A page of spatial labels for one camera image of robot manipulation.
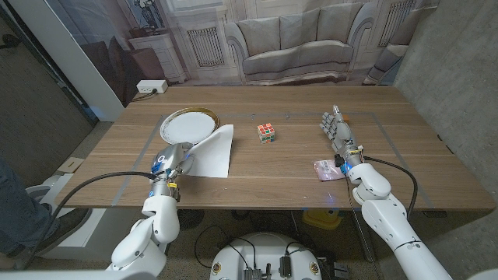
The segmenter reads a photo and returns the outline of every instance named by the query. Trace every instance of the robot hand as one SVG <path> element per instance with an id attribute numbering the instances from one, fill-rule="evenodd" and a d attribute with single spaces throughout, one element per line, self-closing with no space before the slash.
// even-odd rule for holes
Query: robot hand
<path id="1" fill-rule="evenodd" d="M 321 116 L 323 121 L 320 124 L 320 128 L 324 130 L 325 134 L 332 141 L 334 151 L 340 153 L 339 151 L 345 145 L 355 145 L 356 139 L 348 124 L 342 119 L 342 114 L 337 105 L 334 105 L 333 114 L 332 116 L 325 112 Z"/>
<path id="2" fill-rule="evenodd" d="M 157 178 L 151 182 L 149 197 L 166 195 L 180 200 L 174 181 L 177 176 L 188 173 L 192 168 L 195 155 L 190 154 L 190 149 L 193 146 L 188 142 L 177 143 L 157 153 L 151 168 L 152 174 L 157 175 Z"/>
<path id="3" fill-rule="evenodd" d="M 158 152 L 152 164 L 152 174 L 165 173 L 163 177 L 174 179 L 181 173 L 188 173 L 194 162 L 189 153 L 193 146 L 188 142 L 177 143 Z"/>

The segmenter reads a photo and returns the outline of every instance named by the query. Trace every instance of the wall outlet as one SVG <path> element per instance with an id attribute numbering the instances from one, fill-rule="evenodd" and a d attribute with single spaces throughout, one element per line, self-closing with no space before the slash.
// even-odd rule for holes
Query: wall outlet
<path id="1" fill-rule="evenodd" d="M 167 88 L 165 80 L 142 80 L 137 84 L 139 93 L 151 93 L 154 89 L 157 89 L 157 93 L 164 93 Z"/>

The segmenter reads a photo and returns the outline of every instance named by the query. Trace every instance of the wooden table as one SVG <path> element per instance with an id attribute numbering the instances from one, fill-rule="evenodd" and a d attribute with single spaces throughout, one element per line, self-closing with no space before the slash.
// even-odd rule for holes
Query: wooden table
<path id="1" fill-rule="evenodd" d="M 419 182 L 416 209 L 487 210 L 494 200 L 437 138 L 393 87 L 240 86 L 173 87 L 166 94 L 131 103 L 58 196 L 60 201 L 84 180 L 100 174 L 150 171 L 153 157 L 167 146 L 159 127 L 185 107 L 206 107 L 220 125 L 234 124 L 229 176 L 184 176 L 178 180 L 178 208 L 351 209 L 344 180 L 320 182 L 313 162 L 333 159 L 318 127 L 333 104 L 349 115 L 349 125 L 365 155 L 410 169 Z M 261 144 L 257 125 L 272 123 L 275 142 Z M 399 170 L 372 163 L 408 206 L 411 180 Z M 70 207 L 142 207 L 149 193 L 143 177 L 113 177 L 84 187 Z"/>

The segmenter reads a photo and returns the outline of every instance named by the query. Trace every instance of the shoe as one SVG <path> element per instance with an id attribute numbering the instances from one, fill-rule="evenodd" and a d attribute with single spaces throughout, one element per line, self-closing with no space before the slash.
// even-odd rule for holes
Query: shoe
<path id="1" fill-rule="evenodd" d="M 43 206 L 45 209 L 47 209 L 50 213 L 52 213 L 52 206 L 49 205 L 48 203 L 42 203 L 41 206 Z M 14 249 L 14 251 L 6 254 L 5 257 L 9 258 L 9 259 L 12 259 L 12 258 L 15 258 L 17 256 L 19 256 L 24 250 L 26 249 L 26 247 L 24 245 L 21 245 L 19 244 L 19 246 L 17 246 L 16 249 Z"/>
<path id="2" fill-rule="evenodd" d="M 40 243 L 36 254 L 43 254 L 43 251 L 49 251 L 59 245 L 64 239 L 78 230 L 89 217 L 91 209 L 75 208 L 71 212 L 58 218 L 59 227 L 46 240 Z"/>

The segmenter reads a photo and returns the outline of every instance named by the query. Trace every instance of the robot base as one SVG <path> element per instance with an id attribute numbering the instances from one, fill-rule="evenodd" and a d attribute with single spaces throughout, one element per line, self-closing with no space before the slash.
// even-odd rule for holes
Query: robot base
<path id="1" fill-rule="evenodd" d="M 281 277 L 279 273 L 280 258 L 284 256 L 287 244 L 296 242 L 294 239 L 278 233 L 250 233 L 242 236 L 242 238 L 254 244 L 256 249 L 256 268 L 261 269 L 262 274 L 266 273 L 267 264 L 270 264 L 271 280 L 286 279 Z M 246 241 L 239 239 L 235 239 L 231 244 L 244 256 L 249 267 L 253 268 L 254 251 L 252 246 Z M 297 249 L 300 250 L 290 254 L 292 279 L 321 280 L 321 272 L 315 256 L 309 250 L 304 249 L 304 246 L 299 243 L 293 243 L 289 246 L 290 253 Z M 246 264 L 242 257 L 232 247 L 226 246 L 216 255 L 212 262 L 209 279 L 244 280 L 245 269 Z"/>

